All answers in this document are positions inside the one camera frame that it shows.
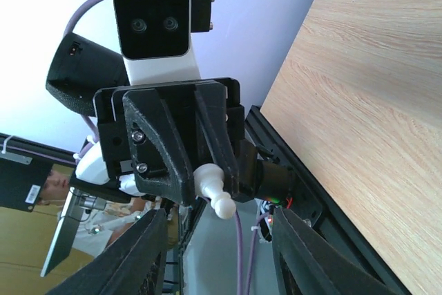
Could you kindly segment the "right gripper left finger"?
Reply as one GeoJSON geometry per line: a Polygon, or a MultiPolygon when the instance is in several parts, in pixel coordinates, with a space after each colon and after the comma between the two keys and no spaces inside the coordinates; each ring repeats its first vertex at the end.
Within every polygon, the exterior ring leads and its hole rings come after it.
{"type": "Polygon", "coordinates": [[[49,294],[161,294],[167,254],[164,209],[151,210],[49,294]]]}

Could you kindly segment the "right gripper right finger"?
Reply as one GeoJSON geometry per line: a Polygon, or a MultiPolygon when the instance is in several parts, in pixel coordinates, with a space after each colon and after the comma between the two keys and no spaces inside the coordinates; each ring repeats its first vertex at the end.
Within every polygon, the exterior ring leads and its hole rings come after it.
{"type": "Polygon", "coordinates": [[[280,294],[389,294],[289,209],[273,213],[273,258],[280,294]]]}

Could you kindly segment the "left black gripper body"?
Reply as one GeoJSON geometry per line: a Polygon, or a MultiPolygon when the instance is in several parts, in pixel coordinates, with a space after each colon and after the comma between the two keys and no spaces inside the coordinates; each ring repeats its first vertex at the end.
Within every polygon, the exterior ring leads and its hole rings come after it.
{"type": "Polygon", "coordinates": [[[111,188],[124,174],[147,170],[145,164],[133,166],[122,98],[126,92],[155,89],[172,113],[184,143],[193,172],[204,164],[213,163],[204,138],[202,125],[197,117],[195,86],[197,84],[222,84],[227,102],[227,130],[239,169],[239,190],[233,199],[247,202],[254,198],[283,204],[280,196],[268,182],[262,180],[262,156],[245,137],[244,108],[240,102],[240,85],[231,78],[202,79],[187,82],[120,86],[103,88],[94,96],[97,126],[103,159],[110,176],[111,188]]]}

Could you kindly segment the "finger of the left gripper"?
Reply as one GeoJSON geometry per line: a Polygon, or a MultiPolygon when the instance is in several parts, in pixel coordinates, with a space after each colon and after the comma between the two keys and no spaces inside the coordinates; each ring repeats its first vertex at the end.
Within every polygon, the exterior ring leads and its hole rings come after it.
{"type": "Polygon", "coordinates": [[[155,89],[126,92],[122,98],[135,182],[142,193],[180,205],[195,198],[193,169],[166,100],[155,89]]]}
{"type": "Polygon", "coordinates": [[[223,189],[234,198],[239,190],[239,169],[227,130],[225,87],[222,84],[197,84],[195,101],[213,163],[224,172],[223,189]]]}

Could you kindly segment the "white chess piece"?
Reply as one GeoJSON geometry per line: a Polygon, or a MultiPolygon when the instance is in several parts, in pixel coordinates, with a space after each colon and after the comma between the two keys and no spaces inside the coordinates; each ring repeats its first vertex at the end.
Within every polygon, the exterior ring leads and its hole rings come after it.
{"type": "Polygon", "coordinates": [[[224,171],[216,164],[204,164],[193,172],[195,194],[210,200],[211,208],[223,220],[233,217],[236,204],[224,190],[224,171]]]}

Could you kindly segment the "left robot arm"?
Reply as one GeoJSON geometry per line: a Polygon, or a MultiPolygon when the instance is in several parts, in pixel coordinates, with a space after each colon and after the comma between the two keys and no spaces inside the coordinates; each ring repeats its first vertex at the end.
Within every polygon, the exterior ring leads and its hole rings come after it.
{"type": "Polygon", "coordinates": [[[234,79],[132,87],[120,55],[69,33],[52,60],[46,88],[66,108],[97,118],[107,198],[126,200],[122,178],[131,174],[136,194],[189,206],[197,194],[193,173],[208,163],[221,168],[223,189],[239,202],[284,204],[294,194],[294,172],[264,161],[246,140],[234,79]]]}

